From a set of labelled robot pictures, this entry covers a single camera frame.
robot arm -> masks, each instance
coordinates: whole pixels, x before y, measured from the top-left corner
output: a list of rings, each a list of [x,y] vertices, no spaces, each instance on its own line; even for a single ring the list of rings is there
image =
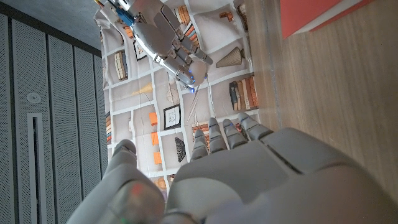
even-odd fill
[[[134,36],[155,63],[166,68],[184,88],[193,90],[206,76],[206,71],[192,71],[189,54],[211,65],[212,59],[185,37],[172,10],[160,0],[112,0],[121,19],[134,31]]]

robotic finger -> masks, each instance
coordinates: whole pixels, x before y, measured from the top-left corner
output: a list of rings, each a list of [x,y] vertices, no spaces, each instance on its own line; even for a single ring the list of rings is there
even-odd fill
[[[193,153],[191,161],[195,161],[208,155],[205,141],[205,134],[202,130],[197,130],[195,133],[195,143],[193,144]]]
[[[209,120],[210,152],[215,153],[227,150],[224,138],[221,135],[220,127],[215,118]]]
[[[273,133],[273,131],[259,124],[246,113],[240,113],[238,119],[252,141],[260,140],[262,137]]]
[[[243,135],[235,128],[235,125],[229,119],[223,121],[224,132],[230,149],[234,149],[248,141]]]

red object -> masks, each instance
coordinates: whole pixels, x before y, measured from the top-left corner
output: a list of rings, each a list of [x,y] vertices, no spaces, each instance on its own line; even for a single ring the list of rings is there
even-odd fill
[[[314,21],[323,13],[329,11],[332,7],[344,0],[280,0],[280,16],[282,21],[282,36],[288,36],[296,33],[308,23]],[[372,0],[362,0],[348,9],[343,9],[339,14],[323,22],[312,30],[317,30],[350,12],[370,3]]]
[[[340,19],[341,17],[343,17],[343,16],[345,16],[345,15],[347,15],[347,14],[349,14],[349,13],[351,13],[351,12],[361,8],[362,6],[365,6],[365,5],[367,5],[367,4],[369,4],[370,2],[373,2],[373,1],[374,0],[362,0],[361,2],[357,3],[356,5],[351,6],[350,8],[344,10],[343,12],[341,12],[338,15],[336,15],[335,17],[329,19],[328,21],[326,21],[326,22],[320,24],[319,26],[317,26],[316,28],[312,29],[311,32],[312,31],[316,31],[318,29],[321,29],[322,27],[324,27],[324,26],[326,26],[328,24],[331,24],[332,22],[335,22],[336,20]]]

wall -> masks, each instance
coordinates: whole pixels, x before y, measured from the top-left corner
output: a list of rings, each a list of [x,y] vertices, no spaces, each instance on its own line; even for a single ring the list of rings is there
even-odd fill
[[[65,223],[108,164],[101,58],[0,14],[0,218]]]

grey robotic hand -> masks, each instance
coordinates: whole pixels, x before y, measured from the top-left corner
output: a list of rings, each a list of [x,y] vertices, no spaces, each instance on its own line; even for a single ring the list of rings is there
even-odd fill
[[[198,48],[181,30],[181,24],[172,10],[160,0],[109,0],[121,19],[129,24],[134,37],[155,63],[164,67],[184,88],[191,89],[203,82],[205,63],[212,59]],[[201,62],[192,62],[189,54]]]
[[[245,113],[239,122],[250,141],[226,119],[225,142],[209,120],[210,153],[196,131],[166,208],[136,169],[133,143],[120,142],[68,223],[397,223],[397,205],[340,151],[296,129],[274,133]]]

